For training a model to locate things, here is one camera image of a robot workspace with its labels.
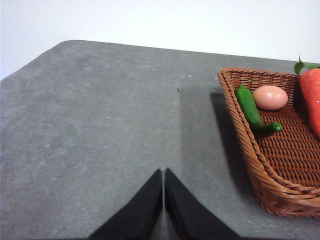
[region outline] green pepper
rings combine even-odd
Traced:
[[[244,87],[243,84],[240,84],[240,86],[235,90],[235,96],[245,116],[245,119],[249,123],[250,129],[254,134],[260,136],[270,136],[274,133],[280,132],[283,129],[282,125],[275,121],[270,124],[264,123],[258,112],[251,91]]]

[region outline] egg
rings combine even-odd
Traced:
[[[263,110],[278,110],[288,102],[287,93],[278,86],[261,86],[252,94],[256,106]]]

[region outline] brown wicker basket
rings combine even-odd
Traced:
[[[299,76],[245,68],[223,68],[218,73],[226,108],[232,118],[255,195],[271,214],[320,218],[320,141],[308,122]],[[235,89],[275,85],[286,91],[288,104],[280,110],[259,110],[266,123],[283,130],[256,137],[237,102]]]

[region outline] table surface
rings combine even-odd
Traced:
[[[1,81],[1,239],[83,238],[171,168],[242,237],[316,239],[255,199],[217,79],[294,62],[64,41]],[[162,213],[152,240],[178,239]]]

